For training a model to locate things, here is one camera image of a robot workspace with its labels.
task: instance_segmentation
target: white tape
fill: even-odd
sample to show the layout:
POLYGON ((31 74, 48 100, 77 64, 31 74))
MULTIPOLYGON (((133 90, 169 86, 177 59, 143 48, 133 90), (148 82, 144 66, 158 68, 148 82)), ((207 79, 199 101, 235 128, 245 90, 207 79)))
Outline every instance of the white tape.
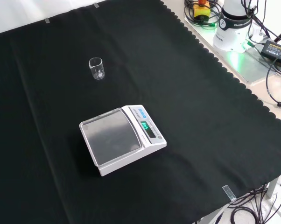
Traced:
POLYGON ((234 193, 231 191, 228 185, 223 186, 223 190, 225 191, 226 195, 228 195, 229 199, 232 201, 236 200, 236 196, 234 193))

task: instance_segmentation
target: green lcd display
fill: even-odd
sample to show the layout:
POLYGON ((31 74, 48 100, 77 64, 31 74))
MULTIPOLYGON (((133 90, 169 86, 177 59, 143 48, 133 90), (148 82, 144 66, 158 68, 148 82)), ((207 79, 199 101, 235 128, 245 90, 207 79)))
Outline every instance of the green lcd display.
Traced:
POLYGON ((149 127, 148 123, 145 121, 141 121, 140 122, 142 127, 145 129, 145 131, 147 132, 147 134, 149 135, 150 138, 156 138, 156 136, 154 135, 154 133, 152 132, 151 128, 149 127))

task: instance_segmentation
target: black power adapter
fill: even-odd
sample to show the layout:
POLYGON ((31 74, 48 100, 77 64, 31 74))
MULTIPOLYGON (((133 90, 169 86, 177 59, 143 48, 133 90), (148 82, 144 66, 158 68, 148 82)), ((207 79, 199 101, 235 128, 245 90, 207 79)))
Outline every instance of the black power adapter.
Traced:
POLYGON ((261 51, 261 55, 271 60, 278 58, 277 62, 281 63, 281 57, 278 57, 281 55, 281 45, 272 41, 266 41, 263 50, 261 51))

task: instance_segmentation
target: digital scale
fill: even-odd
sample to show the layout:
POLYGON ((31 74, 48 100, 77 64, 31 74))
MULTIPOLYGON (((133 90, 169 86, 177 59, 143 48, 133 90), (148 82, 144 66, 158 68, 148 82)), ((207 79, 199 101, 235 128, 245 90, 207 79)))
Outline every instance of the digital scale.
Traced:
POLYGON ((124 106, 80 123, 101 176, 166 147, 142 105, 124 106))

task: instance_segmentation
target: black tablecloth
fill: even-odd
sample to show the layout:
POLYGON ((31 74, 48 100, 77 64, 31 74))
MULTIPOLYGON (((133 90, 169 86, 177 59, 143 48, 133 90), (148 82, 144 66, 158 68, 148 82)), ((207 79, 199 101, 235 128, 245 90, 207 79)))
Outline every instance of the black tablecloth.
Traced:
POLYGON ((0 223, 186 224, 281 174, 281 121, 162 2, 99 6, 0 35, 0 223), (138 104, 168 146, 100 177, 79 123, 138 104))

